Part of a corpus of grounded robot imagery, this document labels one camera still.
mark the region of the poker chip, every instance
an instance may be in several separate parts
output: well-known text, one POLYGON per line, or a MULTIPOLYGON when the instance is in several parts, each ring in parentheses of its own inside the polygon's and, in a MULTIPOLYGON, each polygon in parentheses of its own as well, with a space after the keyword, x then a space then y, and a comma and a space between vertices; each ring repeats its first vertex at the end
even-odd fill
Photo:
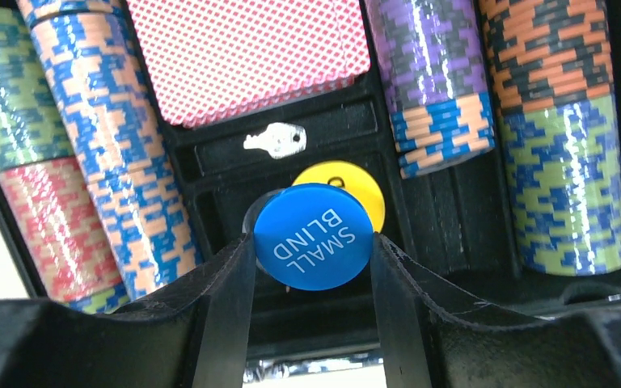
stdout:
POLYGON ((201 127, 370 69, 359 0, 128 0, 161 114, 201 127))
POLYGON ((536 271, 621 268, 621 163, 613 95, 504 116, 520 253, 536 271))
POLYGON ((27 27, 0 8, 0 172, 73 155, 27 27))
POLYGON ((488 93, 467 95, 391 115, 401 175, 414 178, 465 162, 494 148, 488 93))
POLYGON ((62 15, 38 23, 32 38, 87 183, 150 167, 165 154, 124 20, 62 15))
POLYGON ((365 2, 401 175, 412 178, 494 147, 493 118, 470 0, 365 2))
POLYGON ((129 303, 127 290, 125 285, 119 283, 94 295, 63 303, 63 306, 87 314, 110 314, 127 303, 129 303))
POLYGON ((373 243, 374 224, 361 202, 326 183, 301 183, 276 194, 253 227, 265 272, 305 291, 351 281, 370 261, 373 243))
POLYGON ((126 22, 63 14, 31 31, 129 298, 202 261, 126 22))
POLYGON ((292 186, 305 183, 324 183, 344 189, 361 203, 374 231, 382 231, 387 211, 384 195, 368 171, 353 163, 331 160, 308 167, 296 177, 292 186))
POLYGON ((390 112, 487 91, 472 2, 366 2, 390 112))
POLYGON ((103 12, 124 17, 120 0, 17 0, 27 26, 60 13, 103 12))
POLYGON ((401 177, 404 179, 415 178, 443 170, 475 156, 486 154, 494 148, 494 145, 493 138, 485 137, 459 147, 432 152, 427 154, 427 156, 417 158, 415 162, 403 164, 401 166, 401 177))
POLYGON ((88 186, 131 300, 191 271, 201 257, 167 156, 88 186))
POLYGON ((49 297, 78 300, 120 282, 74 157, 11 168, 0 184, 49 297))
POLYGON ((501 114, 549 109, 612 92, 603 0, 479 1, 501 114))

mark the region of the poker chip stack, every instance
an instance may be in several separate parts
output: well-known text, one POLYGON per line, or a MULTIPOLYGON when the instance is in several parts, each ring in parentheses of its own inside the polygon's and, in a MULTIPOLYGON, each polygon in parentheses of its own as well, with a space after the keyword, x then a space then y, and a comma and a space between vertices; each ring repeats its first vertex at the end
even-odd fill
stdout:
POLYGON ((6 8, 0 8, 0 184, 49 297, 91 313, 129 301, 27 27, 6 8), (93 311, 84 308, 90 300, 93 311))
POLYGON ((128 0, 160 111, 187 128, 351 85, 359 0, 128 0))
POLYGON ((479 0, 516 237, 529 268, 621 268, 621 165, 604 0, 479 0))
POLYGON ((472 0, 368 0, 401 175, 492 150, 493 118, 472 0))
POLYGON ((63 12, 60 3, 18 1, 134 300, 201 257, 117 4, 70 1, 63 12))

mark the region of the black plastic tray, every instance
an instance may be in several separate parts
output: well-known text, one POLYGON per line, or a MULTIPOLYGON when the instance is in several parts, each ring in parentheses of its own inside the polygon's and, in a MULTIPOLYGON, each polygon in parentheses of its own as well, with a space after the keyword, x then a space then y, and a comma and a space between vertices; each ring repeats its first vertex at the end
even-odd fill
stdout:
MULTIPOLYGON (((621 141, 621 0, 606 2, 621 141)), ((155 100, 152 104, 158 111, 155 100)), ((341 91, 195 131, 162 126, 206 259, 239 236, 243 216, 259 196, 288 187, 312 164, 343 159, 364 167, 384 191, 383 233, 424 266, 482 298, 527 314, 557 314, 580 302, 605 302, 621 294, 621 271, 567 278, 522 268, 499 150, 402 180, 374 63, 368 74, 341 91), (247 134, 275 121, 304 126, 306 150, 274 160, 264 151, 243 149, 247 134)), ((43 295, 1 190, 0 227, 31 293, 43 295)), ((249 358, 311 358, 378 347, 368 271, 346 286, 321 293, 288 291, 259 272, 249 358)))

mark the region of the blue poker chip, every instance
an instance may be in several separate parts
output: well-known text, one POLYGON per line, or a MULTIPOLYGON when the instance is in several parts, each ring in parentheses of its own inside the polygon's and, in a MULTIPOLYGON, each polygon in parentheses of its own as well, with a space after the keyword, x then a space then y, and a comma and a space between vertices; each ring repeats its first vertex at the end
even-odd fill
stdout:
POLYGON ((370 260, 373 226, 356 198, 321 183, 287 188, 253 228, 264 270, 294 289, 321 291, 356 277, 370 260))
MULTIPOLYGON (((482 103, 483 108, 491 110, 491 102, 489 100, 488 92, 484 91, 482 93, 479 93, 479 101, 482 103)), ((450 100, 447 100, 441 103, 431 103, 430 105, 427 105, 424 108, 427 111, 427 113, 433 118, 434 117, 442 117, 442 118, 447 117, 448 115, 455 114, 456 111, 460 110, 460 107, 458 105, 458 100, 456 99, 450 99, 450 100)), ((391 113, 390 118, 391 118, 392 124, 407 122, 402 112, 391 113)))
POLYGON ((504 117, 519 251, 528 268, 593 276, 621 268, 621 161, 611 95, 504 117))
MULTIPOLYGON (((490 127, 494 126, 494 119, 491 111, 481 112, 479 115, 482 119, 486 119, 490 127)), ((429 133, 449 133, 455 131, 456 129, 461 128, 466 123, 463 122, 459 117, 452 117, 446 120, 435 121, 429 126, 427 126, 427 132, 429 133)), ((418 129, 421 128, 420 125, 415 125, 415 128, 410 128, 411 124, 408 123, 400 123, 392 125, 392 132, 394 133, 394 139, 399 140, 411 140, 416 137, 416 133, 422 133, 418 129)))
MULTIPOLYGON (((124 23, 116 20, 111 15, 106 15, 105 19, 111 25, 112 34, 108 36, 105 43, 113 43, 119 48, 125 48, 125 30, 124 23)), ((148 102, 148 94, 146 92, 145 80, 138 77, 132 82, 127 79, 118 78, 116 71, 124 70, 126 74, 137 74, 134 69, 133 57, 130 51, 126 53, 104 53, 100 47, 78 47, 74 42, 75 38, 83 39, 84 31, 76 15, 67 15, 47 20, 53 27, 59 27, 59 31, 68 31, 68 23, 73 26, 73 33, 60 35, 59 44, 53 47, 54 52, 71 51, 74 58, 69 61, 53 63, 52 60, 43 60, 43 66, 47 71, 53 73, 54 82, 51 92, 57 103, 62 105, 61 110, 63 120, 68 124, 74 124, 78 129, 78 135, 71 140, 75 146, 77 154, 84 155, 81 166, 86 176, 97 176, 101 178, 111 178, 115 175, 121 175, 128 172, 126 166, 137 165, 148 162, 149 155, 146 147, 159 137, 142 136, 146 134, 146 122, 151 119, 152 112, 150 103, 148 102), (96 58, 101 62, 100 71, 89 71, 86 74, 84 82, 87 87, 97 91, 93 99, 85 96, 85 88, 75 87, 69 84, 69 80, 75 79, 74 69, 79 64, 80 58, 85 56, 96 58), (106 91, 106 95, 99 95, 98 91, 106 91), (122 112, 124 122, 118 125, 114 130, 116 134, 113 140, 117 145, 123 145, 121 159, 124 163, 118 162, 119 165, 113 167, 103 167, 98 161, 104 158, 107 153, 104 145, 94 141, 99 131, 99 119, 96 115, 87 115, 82 111, 74 111, 71 107, 81 107, 85 102, 91 106, 103 107, 106 112, 122 112)), ((39 37, 34 35, 34 42, 37 49, 41 52, 41 44, 39 37)))
MULTIPOLYGON (((468 128, 468 126, 464 125, 463 127, 460 127, 456 129, 455 131, 452 131, 451 133, 442 134, 443 141, 438 142, 436 144, 427 145, 424 148, 426 148, 427 151, 433 152, 436 150, 443 150, 444 148, 449 147, 449 146, 453 147, 452 139, 454 137, 457 137, 457 136, 460 136, 460 135, 463 135, 469 132, 470 132, 470 129, 468 128)), ((492 127, 487 127, 486 129, 481 129, 477 131, 478 139, 482 139, 486 137, 494 137, 494 131, 492 127)), ((399 146, 398 147, 399 152, 408 152, 408 151, 413 151, 413 150, 417 150, 418 148, 421 148, 417 144, 417 141, 415 140, 397 141, 397 144, 399 146)))
POLYGON ((405 162, 405 158, 399 158, 399 165, 401 166, 401 175, 404 178, 415 178, 420 175, 429 174, 431 172, 439 171, 447 167, 462 163, 468 159, 474 158, 481 154, 486 154, 492 150, 495 146, 494 139, 491 137, 485 138, 485 141, 478 141, 479 144, 470 146, 468 144, 457 147, 450 147, 438 152, 435 152, 428 156, 433 160, 438 159, 436 162, 421 161, 405 162))
POLYGON ((193 268, 192 257, 194 264, 202 261, 167 161, 166 155, 154 158, 141 173, 106 179, 90 189, 104 228, 118 236, 111 248, 132 300, 182 276, 193 268), (162 226, 137 223, 138 218, 162 226), (138 242, 142 250, 133 249, 138 242))
MULTIPOLYGON (((484 119, 487 119, 489 121, 489 124, 493 125, 494 115, 493 115, 491 107, 483 108, 483 110, 479 112, 479 116, 484 119)), ((457 125, 461 124, 460 123, 460 120, 462 119, 461 110, 456 109, 454 111, 449 111, 449 112, 440 112, 439 114, 435 116, 431 116, 430 119, 432 121, 432 124, 428 126, 428 129, 430 132, 444 132, 447 129, 455 128, 457 125)), ((407 122, 407 121, 392 122, 391 123, 392 131, 394 132, 395 135, 398 133, 402 137, 407 137, 408 130, 411 128, 411 126, 414 125, 413 121, 417 122, 417 120, 412 120, 410 122, 407 122)))

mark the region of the silver key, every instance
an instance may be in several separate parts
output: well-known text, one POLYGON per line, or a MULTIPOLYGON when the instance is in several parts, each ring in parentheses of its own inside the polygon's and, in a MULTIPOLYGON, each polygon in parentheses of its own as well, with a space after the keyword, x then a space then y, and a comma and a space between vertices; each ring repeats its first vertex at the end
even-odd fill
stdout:
POLYGON ((245 150, 265 150, 273 159, 282 159, 306 149, 306 129, 299 125, 272 123, 257 135, 247 135, 245 150))

